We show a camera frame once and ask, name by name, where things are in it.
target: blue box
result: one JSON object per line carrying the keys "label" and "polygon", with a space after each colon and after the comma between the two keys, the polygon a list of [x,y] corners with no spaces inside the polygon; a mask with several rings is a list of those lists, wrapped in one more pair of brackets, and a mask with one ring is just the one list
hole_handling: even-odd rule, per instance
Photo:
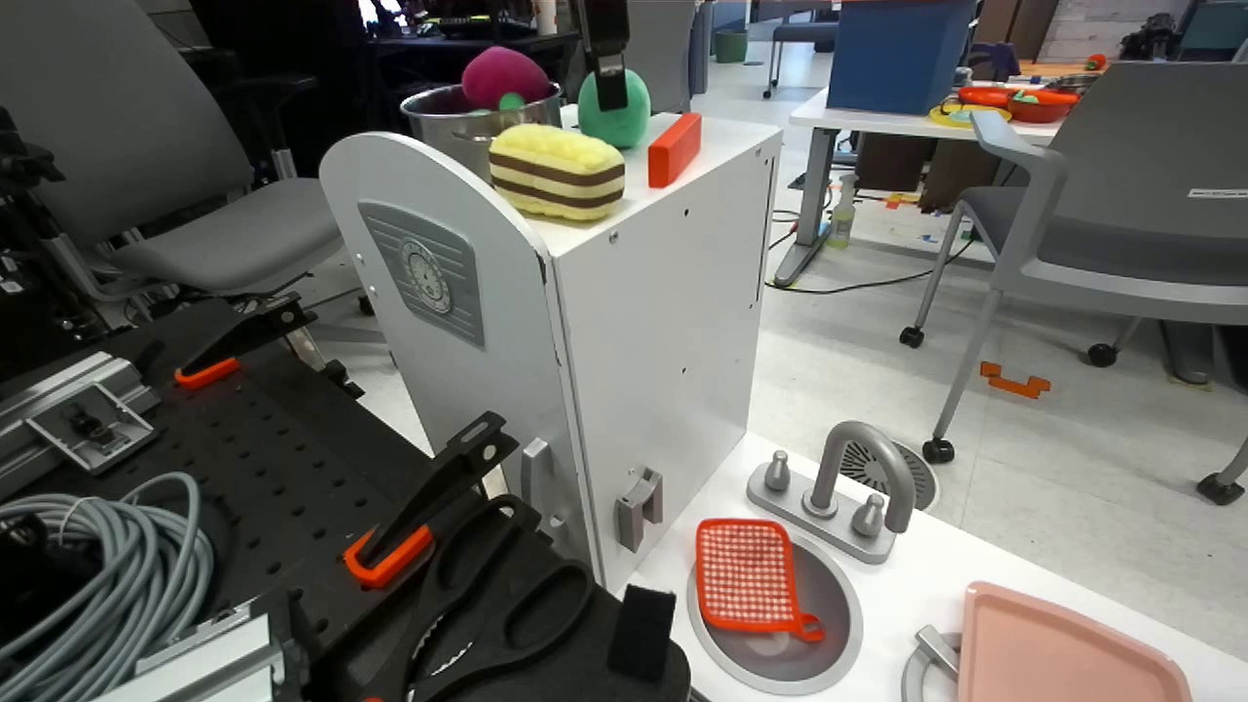
{"label": "blue box", "polygon": [[974,0],[845,0],[828,106],[928,111],[953,89]]}

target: chair wheel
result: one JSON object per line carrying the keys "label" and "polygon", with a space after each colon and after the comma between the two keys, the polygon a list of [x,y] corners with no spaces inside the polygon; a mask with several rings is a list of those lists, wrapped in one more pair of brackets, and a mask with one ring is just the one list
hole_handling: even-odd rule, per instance
{"label": "chair wheel", "polygon": [[906,348],[923,348],[923,330],[919,329],[902,329],[902,342]]}
{"label": "chair wheel", "polygon": [[1218,470],[1204,475],[1204,481],[1196,482],[1196,492],[1201,492],[1210,504],[1218,504],[1218,505],[1230,505],[1230,504],[1236,504],[1236,500],[1246,494],[1242,482],[1222,482]]}
{"label": "chair wheel", "polygon": [[1112,361],[1118,361],[1118,349],[1114,349],[1112,342],[1092,342],[1092,348],[1084,349],[1084,358],[1087,358],[1092,365],[1112,365]]}
{"label": "chair wheel", "polygon": [[953,465],[954,449],[944,436],[923,439],[928,465]]}

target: sponge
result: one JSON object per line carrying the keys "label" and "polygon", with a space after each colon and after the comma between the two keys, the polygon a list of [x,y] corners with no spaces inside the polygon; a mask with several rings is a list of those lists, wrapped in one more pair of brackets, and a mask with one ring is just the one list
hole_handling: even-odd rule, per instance
{"label": "sponge", "polygon": [[493,139],[493,182],[521,215],[597,223],[624,200],[624,154],[555,124],[516,124]]}
{"label": "sponge", "polygon": [[576,92],[583,132],[618,147],[636,147],[651,124],[651,89],[636,69],[624,69],[624,109],[597,106],[597,79],[590,74]]}
{"label": "sponge", "polygon": [[519,92],[521,102],[542,102],[551,96],[551,79],[546,69],[512,50],[512,48],[486,48],[479,50],[463,74],[459,74],[459,92],[476,106],[476,109],[499,109],[499,102],[507,92]]}

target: green scrubber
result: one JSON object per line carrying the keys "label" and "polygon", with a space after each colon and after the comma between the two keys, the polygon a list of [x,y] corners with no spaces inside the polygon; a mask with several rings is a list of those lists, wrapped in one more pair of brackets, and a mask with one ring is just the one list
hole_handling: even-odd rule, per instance
{"label": "green scrubber", "polygon": [[590,74],[576,92],[583,132],[609,139],[611,147],[636,147],[649,135],[651,89],[636,69],[624,69],[624,109],[597,106],[597,79]]}

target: pink tray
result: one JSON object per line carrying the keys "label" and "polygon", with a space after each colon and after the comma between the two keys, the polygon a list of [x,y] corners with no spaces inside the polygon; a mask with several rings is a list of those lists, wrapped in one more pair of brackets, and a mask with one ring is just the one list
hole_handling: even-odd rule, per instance
{"label": "pink tray", "polygon": [[966,589],[960,702],[1190,698],[1181,669],[1139,641],[1013,589]]}

